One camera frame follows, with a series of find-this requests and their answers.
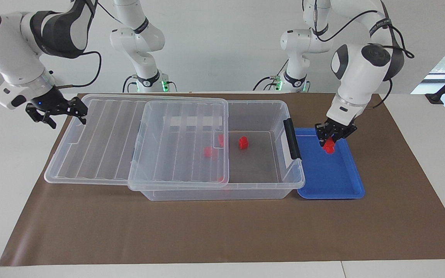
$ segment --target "red block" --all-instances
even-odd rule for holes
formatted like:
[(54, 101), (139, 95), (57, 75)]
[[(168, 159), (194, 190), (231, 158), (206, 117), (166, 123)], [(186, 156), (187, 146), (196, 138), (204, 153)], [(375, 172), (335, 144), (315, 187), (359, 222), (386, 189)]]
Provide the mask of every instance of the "red block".
[(220, 134), (218, 137), (217, 137), (217, 140), (219, 141), (219, 147), (224, 147), (224, 135), (223, 134)]
[(238, 140), (238, 146), (240, 149), (248, 148), (248, 139), (245, 136), (242, 136), (240, 140)]
[(205, 147), (204, 148), (204, 156), (206, 158), (211, 158), (212, 159), (217, 159), (217, 150), (215, 148), (212, 147)]
[(325, 141), (324, 146), (322, 147), (327, 154), (333, 154), (334, 153), (334, 141), (332, 140), (332, 137), (327, 138)]

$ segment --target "brown mat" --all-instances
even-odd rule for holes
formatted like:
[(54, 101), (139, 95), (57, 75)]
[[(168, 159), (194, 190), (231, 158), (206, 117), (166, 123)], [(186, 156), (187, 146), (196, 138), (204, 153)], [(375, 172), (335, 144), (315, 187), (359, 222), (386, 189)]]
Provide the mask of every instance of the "brown mat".
[[(284, 100), (295, 127), (324, 121), (332, 96), (218, 95)], [(50, 185), (41, 175), (0, 266), (445, 259), (445, 208), (388, 110), (367, 110), (357, 125), (348, 143), (363, 199), (294, 190), (283, 200), (151, 202), (125, 186)]]

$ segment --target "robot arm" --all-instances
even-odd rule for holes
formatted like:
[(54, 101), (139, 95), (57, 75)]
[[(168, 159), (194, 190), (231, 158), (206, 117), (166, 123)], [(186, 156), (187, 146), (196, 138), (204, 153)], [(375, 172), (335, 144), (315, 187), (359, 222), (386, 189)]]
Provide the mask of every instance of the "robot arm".
[(87, 47), (88, 30), (97, 0), (72, 0), (63, 13), (38, 11), (0, 15), (0, 104), (8, 109), (30, 101), (32, 120), (55, 128), (52, 115), (83, 116), (87, 107), (78, 99), (66, 100), (53, 76), (39, 61), (43, 54), (76, 58)]
[(164, 47), (163, 33), (145, 17), (139, 0), (113, 0), (113, 5), (118, 20), (127, 27), (111, 32), (111, 45), (133, 64), (142, 93), (166, 92), (168, 76), (157, 68), (154, 57), (148, 53)]
[(334, 11), (353, 18), (365, 11), (356, 21), (368, 30), (372, 44), (343, 44), (334, 53), (331, 69), (341, 81), (338, 92), (327, 111), (327, 120), (316, 125), (316, 133), (326, 151), (334, 143), (348, 137), (357, 129), (355, 118), (360, 116), (372, 94), (382, 81), (390, 81), (403, 67), (403, 51), (394, 36), (387, 9), (381, 0), (346, 2), (331, 0)]
[(287, 69), (280, 76), (282, 90), (300, 92), (310, 66), (306, 53), (324, 53), (331, 49), (330, 10), (364, 25), (372, 44), (344, 44), (334, 53), (331, 69), (341, 86), (327, 112), (327, 120), (316, 124), (320, 145), (329, 153), (335, 142), (357, 130), (360, 116), (382, 81), (390, 81), (403, 67), (403, 51), (396, 37), (387, 9), (381, 0), (308, 0), (303, 19), (310, 29), (289, 30), (281, 36), (281, 47), (288, 53)]

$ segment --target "box handle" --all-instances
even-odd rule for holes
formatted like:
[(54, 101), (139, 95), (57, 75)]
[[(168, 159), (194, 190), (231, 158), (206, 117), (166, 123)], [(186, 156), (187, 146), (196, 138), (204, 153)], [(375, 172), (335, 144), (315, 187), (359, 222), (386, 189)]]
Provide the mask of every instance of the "box handle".
[(298, 141), (296, 139), (295, 127), (293, 125), (293, 120), (291, 118), (284, 120), (284, 131), (286, 132), (286, 138), (288, 139), (289, 153), (291, 154), (291, 159), (302, 159), (300, 154), (300, 148), (298, 148)]

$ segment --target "clear plastic storage box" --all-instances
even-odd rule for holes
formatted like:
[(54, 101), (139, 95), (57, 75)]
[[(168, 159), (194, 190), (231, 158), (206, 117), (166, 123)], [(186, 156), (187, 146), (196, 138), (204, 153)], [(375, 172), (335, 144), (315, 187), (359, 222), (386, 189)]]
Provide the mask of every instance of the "clear plastic storage box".
[(154, 201), (279, 199), (304, 185), (284, 102), (138, 95), (83, 102), (87, 125), (72, 119), (44, 175), (50, 183), (128, 185)]

